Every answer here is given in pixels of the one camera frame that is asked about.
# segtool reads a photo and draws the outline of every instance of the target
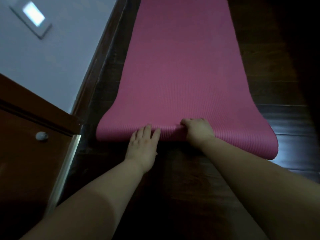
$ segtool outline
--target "forearm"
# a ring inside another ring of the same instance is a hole
[[[22,239],[111,239],[142,176],[134,161],[123,161],[68,198]]]
[[[270,238],[320,234],[318,184],[217,138],[202,151]]]

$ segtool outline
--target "person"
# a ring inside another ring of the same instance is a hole
[[[215,137],[205,119],[183,119],[187,141],[218,169],[270,239],[320,238],[320,186]],[[90,182],[21,239],[111,239],[144,173],[160,129],[135,131],[125,160]]]

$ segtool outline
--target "wall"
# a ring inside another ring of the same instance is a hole
[[[13,1],[0,0],[0,73],[70,113],[116,0],[32,0],[52,23],[42,40]]]

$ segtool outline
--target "person's right arm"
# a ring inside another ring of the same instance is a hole
[[[204,119],[181,123],[269,238],[320,239],[320,185],[216,138]]]

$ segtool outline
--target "pink yoga mat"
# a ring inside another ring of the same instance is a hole
[[[99,141],[125,141],[151,123],[184,141],[182,118],[206,118],[216,136],[273,159],[278,141],[250,96],[227,0],[142,0],[116,100]]]

